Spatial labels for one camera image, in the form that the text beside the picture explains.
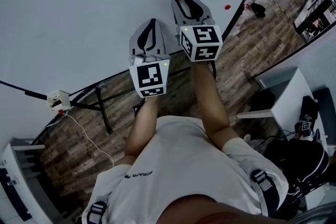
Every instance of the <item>person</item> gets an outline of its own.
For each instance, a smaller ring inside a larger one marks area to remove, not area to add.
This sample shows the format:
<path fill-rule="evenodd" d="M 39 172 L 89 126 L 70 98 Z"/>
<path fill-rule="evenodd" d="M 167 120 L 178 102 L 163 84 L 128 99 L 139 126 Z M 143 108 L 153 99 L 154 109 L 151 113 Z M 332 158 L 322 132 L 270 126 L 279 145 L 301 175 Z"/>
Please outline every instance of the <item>person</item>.
<path fill-rule="evenodd" d="M 300 123 L 295 126 L 296 134 L 289 141 L 277 136 L 266 140 L 251 140 L 244 136 L 253 149 L 276 164 L 289 183 L 285 204 L 293 204 L 314 189 L 327 182 L 336 182 L 336 151 L 331 158 L 319 141 L 301 140 Z"/>
<path fill-rule="evenodd" d="M 159 97 L 148 98 L 124 157 L 98 175 L 83 223 L 284 223 L 261 215 L 261 198 L 242 167 L 248 161 L 266 172 L 277 207 L 288 190 L 285 176 L 230 127 L 207 63 L 191 68 L 202 119 L 157 119 Z"/>

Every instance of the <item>black strap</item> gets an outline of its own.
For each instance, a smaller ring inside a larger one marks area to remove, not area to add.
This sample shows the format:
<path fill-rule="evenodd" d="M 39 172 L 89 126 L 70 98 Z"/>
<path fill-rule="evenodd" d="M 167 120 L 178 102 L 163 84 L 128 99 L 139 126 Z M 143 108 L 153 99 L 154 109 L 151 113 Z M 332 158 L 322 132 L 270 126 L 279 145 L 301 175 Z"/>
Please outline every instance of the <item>black strap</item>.
<path fill-rule="evenodd" d="M 142 99 L 141 102 L 138 105 L 135 105 L 133 107 L 133 111 L 134 111 L 134 117 L 136 118 L 138 112 L 140 111 L 140 109 L 142 108 L 143 104 L 145 104 L 146 98 Z"/>
<path fill-rule="evenodd" d="M 138 37 L 138 46 L 139 46 L 140 49 L 143 50 L 144 54 L 146 54 L 144 48 L 146 46 L 149 33 L 151 31 L 152 31 L 152 41 L 153 41 L 153 44 L 146 51 L 152 50 L 155 47 L 155 45 L 156 45 L 155 22 L 156 22 L 156 19 L 154 19 L 154 18 L 151 19 L 150 22 L 149 22 L 149 24 L 146 26 L 145 30 Z"/>
<path fill-rule="evenodd" d="M 274 216 L 280 203 L 280 197 L 274 181 L 265 173 L 265 171 L 259 169 L 254 170 L 251 173 L 251 178 L 259 185 L 262 191 L 267 206 L 268 216 Z"/>
<path fill-rule="evenodd" d="M 88 224 L 102 224 L 101 219 L 106 211 L 106 204 L 103 201 L 98 201 L 91 205 L 86 221 Z"/>
<path fill-rule="evenodd" d="M 210 61 L 210 64 L 212 66 L 212 74 L 214 76 L 214 79 L 216 80 L 217 72 L 216 72 L 216 64 L 215 61 Z"/>
<path fill-rule="evenodd" d="M 189 20 L 196 20 L 199 22 L 200 18 L 203 16 L 204 11 L 201 6 L 199 6 L 198 3 L 194 2 L 193 0 L 184 0 L 185 4 L 188 6 L 189 11 L 190 11 L 190 16 L 187 16 L 186 13 L 184 12 L 184 9 L 182 8 L 180 1 L 175 0 L 177 3 L 178 8 L 180 9 L 182 15 L 189 19 Z"/>

